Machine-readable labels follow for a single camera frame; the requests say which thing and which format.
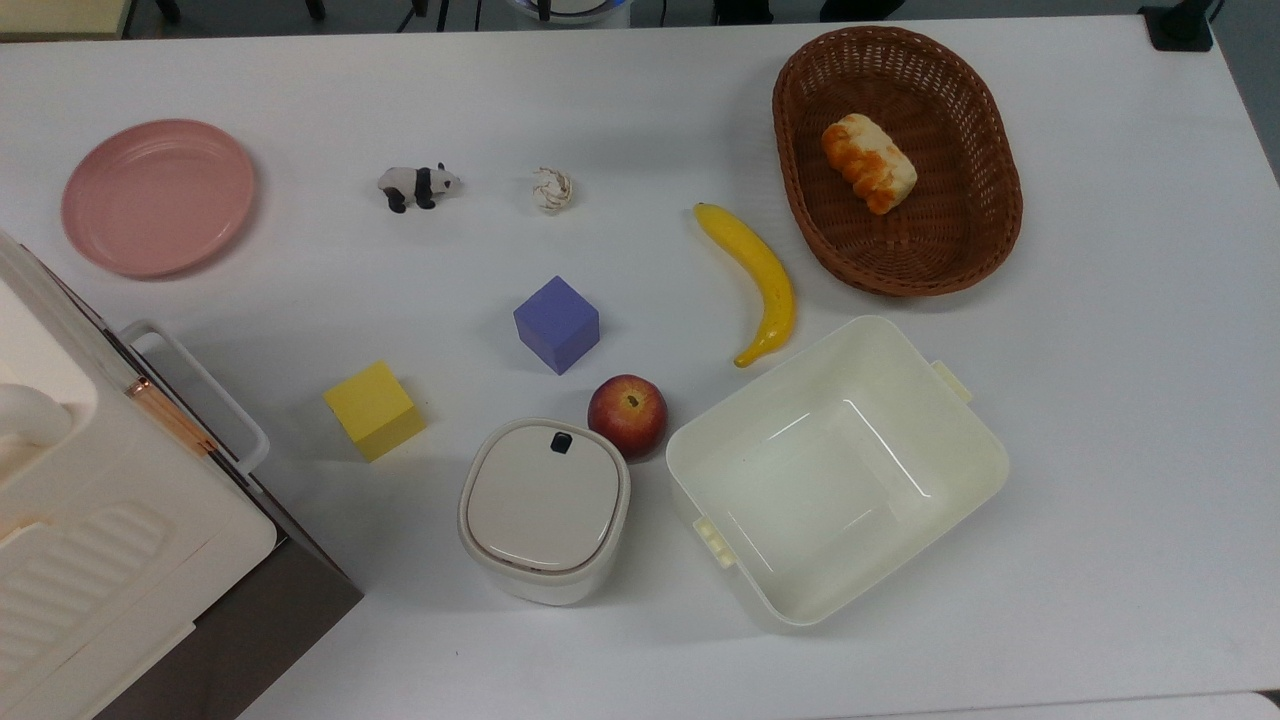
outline red apple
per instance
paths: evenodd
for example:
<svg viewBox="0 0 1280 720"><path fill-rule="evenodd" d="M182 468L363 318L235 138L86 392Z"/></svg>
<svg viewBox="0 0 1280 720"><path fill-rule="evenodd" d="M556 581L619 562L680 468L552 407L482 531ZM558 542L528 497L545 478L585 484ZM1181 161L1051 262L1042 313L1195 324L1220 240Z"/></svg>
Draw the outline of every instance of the red apple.
<svg viewBox="0 0 1280 720"><path fill-rule="evenodd" d="M591 396L586 427L608 438L622 457L637 460L662 445L667 434L667 401L649 380L617 375L604 380Z"/></svg>

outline black button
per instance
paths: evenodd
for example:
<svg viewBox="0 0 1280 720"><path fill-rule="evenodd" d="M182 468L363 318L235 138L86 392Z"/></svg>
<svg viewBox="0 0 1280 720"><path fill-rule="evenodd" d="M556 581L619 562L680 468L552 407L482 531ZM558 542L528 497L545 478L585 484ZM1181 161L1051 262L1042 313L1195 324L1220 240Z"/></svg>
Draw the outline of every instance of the black button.
<svg viewBox="0 0 1280 720"><path fill-rule="evenodd" d="M552 438L552 452L559 452L564 455L568 452L568 446L573 443L573 436L568 433L556 433Z"/></svg>

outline yellow cube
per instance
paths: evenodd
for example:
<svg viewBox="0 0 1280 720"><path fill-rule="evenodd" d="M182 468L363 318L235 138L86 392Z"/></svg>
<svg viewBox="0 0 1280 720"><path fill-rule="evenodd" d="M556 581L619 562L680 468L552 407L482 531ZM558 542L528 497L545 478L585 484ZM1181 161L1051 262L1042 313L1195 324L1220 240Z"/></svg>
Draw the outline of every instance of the yellow cube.
<svg viewBox="0 0 1280 720"><path fill-rule="evenodd" d="M370 462L426 427L385 360L329 388L324 401Z"/></svg>

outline white lidded container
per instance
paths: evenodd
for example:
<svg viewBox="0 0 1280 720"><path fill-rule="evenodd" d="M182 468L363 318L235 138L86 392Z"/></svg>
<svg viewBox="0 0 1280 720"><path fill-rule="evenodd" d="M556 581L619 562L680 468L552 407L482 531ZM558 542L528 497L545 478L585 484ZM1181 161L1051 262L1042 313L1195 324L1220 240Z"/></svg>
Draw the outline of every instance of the white lidded container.
<svg viewBox="0 0 1280 720"><path fill-rule="evenodd" d="M986 502L1009 456L890 320L851 320L680 428L681 520L765 630L840 610Z"/></svg>
<svg viewBox="0 0 1280 720"><path fill-rule="evenodd" d="M498 428L476 452L458 536L502 589L570 605L608 575L630 500L631 477L613 443L527 418Z"/></svg>

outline brown woven basket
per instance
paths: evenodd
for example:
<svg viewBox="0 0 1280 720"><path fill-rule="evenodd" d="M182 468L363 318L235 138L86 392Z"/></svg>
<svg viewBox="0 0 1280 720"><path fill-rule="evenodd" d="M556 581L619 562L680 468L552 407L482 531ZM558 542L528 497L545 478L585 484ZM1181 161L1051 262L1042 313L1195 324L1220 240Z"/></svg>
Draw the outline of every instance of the brown woven basket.
<svg viewBox="0 0 1280 720"><path fill-rule="evenodd" d="M849 113L884 128L919 181L873 215L831 169L822 132ZM773 87L773 124L791 211L841 281L879 295L943 295L989 275L1018 240L1023 195L991 91L955 53L893 27L810 41Z"/></svg>

